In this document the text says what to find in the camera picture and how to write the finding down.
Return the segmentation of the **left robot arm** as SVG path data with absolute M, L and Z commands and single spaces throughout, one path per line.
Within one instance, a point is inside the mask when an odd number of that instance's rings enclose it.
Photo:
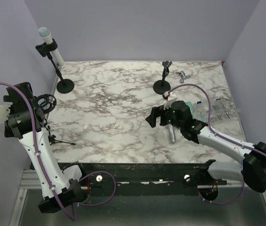
M 4 122 L 5 137 L 15 137 L 28 153 L 39 178 L 43 199 L 42 213 L 55 213 L 62 206 L 83 202 L 87 192 L 81 189 L 87 175 L 78 165 L 61 170 L 51 149 L 46 118 L 33 95 L 31 85 L 23 82 L 7 87 L 4 102 L 10 102 L 10 113 Z

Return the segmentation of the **black round-base microphone stand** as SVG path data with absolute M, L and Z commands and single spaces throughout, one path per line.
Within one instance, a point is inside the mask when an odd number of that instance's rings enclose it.
M 166 81 L 166 77 L 169 74 L 169 67 L 172 65 L 172 61 L 163 61 L 162 65 L 164 67 L 162 72 L 162 79 L 156 81 L 153 85 L 154 92 L 160 95 L 171 89 L 169 82 Z

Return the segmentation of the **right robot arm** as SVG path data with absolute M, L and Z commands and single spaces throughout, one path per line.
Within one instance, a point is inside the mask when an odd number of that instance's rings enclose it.
M 208 185 L 215 179 L 237 180 L 244 182 L 256 192 L 266 191 L 266 144 L 252 144 L 234 139 L 207 123 L 194 119 L 189 106 L 184 101 L 175 101 L 169 108 L 153 107 L 146 122 L 154 128 L 160 119 L 160 126 L 172 125 L 179 129 L 182 136 L 194 143 L 214 148 L 231 157 L 234 164 L 213 162 L 209 168 L 199 172 L 199 179 Z

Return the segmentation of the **mint green microphone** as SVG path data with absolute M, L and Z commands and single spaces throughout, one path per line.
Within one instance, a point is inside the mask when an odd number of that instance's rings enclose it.
M 188 110 L 188 115 L 191 117 L 191 118 L 195 118 L 194 117 L 194 107 L 193 107 L 193 104 L 189 101 L 189 102 L 186 102 L 185 103 L 187 106 L 188 106 L 188 108 L 189 108 L 189 110 Z

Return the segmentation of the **grey silver microphone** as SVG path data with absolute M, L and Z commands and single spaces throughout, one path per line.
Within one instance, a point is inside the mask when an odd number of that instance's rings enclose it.
M 172 125 L 168 125 L 169 141 L 171 144 L 176 142 L 175 129 Z

